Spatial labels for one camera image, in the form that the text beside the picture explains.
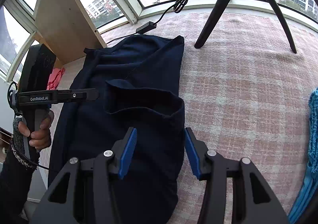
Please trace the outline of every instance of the finger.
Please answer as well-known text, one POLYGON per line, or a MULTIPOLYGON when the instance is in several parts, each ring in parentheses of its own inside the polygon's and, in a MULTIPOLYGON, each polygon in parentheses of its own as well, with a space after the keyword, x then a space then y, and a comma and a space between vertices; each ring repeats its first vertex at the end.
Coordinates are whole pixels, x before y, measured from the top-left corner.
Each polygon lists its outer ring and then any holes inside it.
POLYGON ((31 138, 36 140, 41 140, 45 136, 48 136, 49 133, 50 133, 49 129, 40 129, 38 131, 34 131, 33 133, 31 133, 31 138))
POLYGON ((45 118, 41 125, 40 125, 40 129, 47 129, 47 128, 50 128, 51 125, 52 125, 52 122, 54 120, 54 112, 52 110, 49 111, 48 113, 48 117, 45 118))
POLYGON ((18 130, 19 132, 24 135, 29 137, 30 136, 30 130, 28 129, 28 127, 25 125, 24 122, 20 121, 18 124, 18 130))
POLYGON ((40 125, 40 129, 49 129, 50 125, 51 125, 50 117, 45 118, 40 125))
POLYGON ((46 144, 49 143, 49 136, 46 136, 45 138, 41 139, 41 140, 35 140, 35 139, 31 139, 29 141, 30 146, 32 147, 40 147, 40 146, 44 146, 46 144))

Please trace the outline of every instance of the power adapter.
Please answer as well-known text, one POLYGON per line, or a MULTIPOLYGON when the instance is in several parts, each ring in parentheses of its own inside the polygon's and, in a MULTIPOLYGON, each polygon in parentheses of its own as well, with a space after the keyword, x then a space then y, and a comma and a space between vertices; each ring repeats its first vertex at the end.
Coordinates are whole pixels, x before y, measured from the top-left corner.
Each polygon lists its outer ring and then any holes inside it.
POLYGON ((141 27, 137 28, 136 34, 144 34, 152 29, 155 29, 156 27, 157 27, 156 23, 149 21, 146 24, 142 25, 141 27))

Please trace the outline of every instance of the tree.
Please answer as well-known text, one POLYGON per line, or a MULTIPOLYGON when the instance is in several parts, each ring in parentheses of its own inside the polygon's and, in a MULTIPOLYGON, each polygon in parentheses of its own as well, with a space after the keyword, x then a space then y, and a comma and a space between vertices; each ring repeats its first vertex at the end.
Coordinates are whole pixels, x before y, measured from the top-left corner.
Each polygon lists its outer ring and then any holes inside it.
POLYGON ((112 9, 108 15, 104 14, 104 15, 99 15, 96 18, 92 18, 92 22, 94 23, 94 25, 96 27, 100 27, 100 26, 102 26, 102 25, 104 25, 104 24, 108 23, 109 21, 114 20, 116 18, 118 18, 118 13, 115 12, 114 9, 112 9))
POLYGON ((317 17, 313 14, 312 11, 310 11, 310 10, 304 11, 304 10, 301 8, 301 6, 300 6, 299 4, 297 4, 297 3, 293 3, 292 1, 289 1, 289 0, 285 0, 285 1, 283 1, 283 2, 279 1, 279 3, 280 3, 280 4, 284 4, 284 5, 288 6, 288 7, 291 7, 291 8, 293 8, 293 9, 299 11, 299 12, 302 12, 302 13, 308 15, 308 16, 311 17, 312 19, 317 20, 317 17))

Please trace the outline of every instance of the dark blue garment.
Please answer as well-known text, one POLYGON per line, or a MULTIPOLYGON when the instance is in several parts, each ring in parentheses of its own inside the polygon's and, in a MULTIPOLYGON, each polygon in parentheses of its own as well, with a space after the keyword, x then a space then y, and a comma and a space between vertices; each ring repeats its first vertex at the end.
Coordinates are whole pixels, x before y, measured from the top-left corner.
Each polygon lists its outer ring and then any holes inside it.
MULTIPOLYGON (((113 182, 124 224, 165 224, 177 204, 184 154, 184 102, 178 97, 183 49, 181 36, 148 35, 131 36, 112 48, 86 49, 71 89, 96 88, 99 98, 63 105, 50 156, 50 168, 56 170, 71 157, 96 157, 128 127, 137 129, 128 174, 113 182)), ((55 176, 49 173, 49 184, 55 176)), ((94 223, 93 202, 88 204, 88 222, 94 223)))

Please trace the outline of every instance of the pink cloth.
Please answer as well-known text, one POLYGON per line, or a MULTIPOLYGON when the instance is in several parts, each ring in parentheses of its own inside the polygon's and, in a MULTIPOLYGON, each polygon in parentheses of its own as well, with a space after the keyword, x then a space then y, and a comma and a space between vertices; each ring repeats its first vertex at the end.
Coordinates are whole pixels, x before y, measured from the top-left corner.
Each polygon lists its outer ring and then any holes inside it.
POLYGON ((56 89, 59 82, 61 81, 61 78, 63 76, 63 73, 65 72, 65 69, 59 69, 54 68, 50 77, 49 82, 47 83, 47 90, 56 89))

